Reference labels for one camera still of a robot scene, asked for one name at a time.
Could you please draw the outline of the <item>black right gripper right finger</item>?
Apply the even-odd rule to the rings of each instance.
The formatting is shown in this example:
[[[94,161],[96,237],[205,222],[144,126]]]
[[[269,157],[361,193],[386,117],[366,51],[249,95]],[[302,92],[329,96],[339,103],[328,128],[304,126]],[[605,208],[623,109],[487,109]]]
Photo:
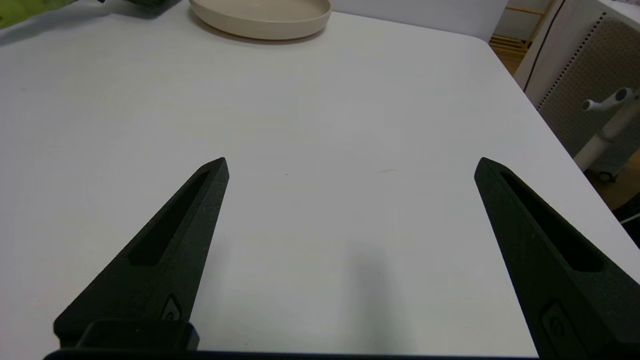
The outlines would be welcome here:
[[[500,162],[474,180],[538,355],[637,357],[639,283]]]

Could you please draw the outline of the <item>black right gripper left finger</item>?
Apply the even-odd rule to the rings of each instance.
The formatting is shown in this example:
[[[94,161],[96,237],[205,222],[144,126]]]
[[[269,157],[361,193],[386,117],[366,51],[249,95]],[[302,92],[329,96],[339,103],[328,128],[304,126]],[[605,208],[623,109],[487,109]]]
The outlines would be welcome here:
[[[228,182],[226,158],[199,167],[55,319],[61,347],[98,321],[189,322]]]

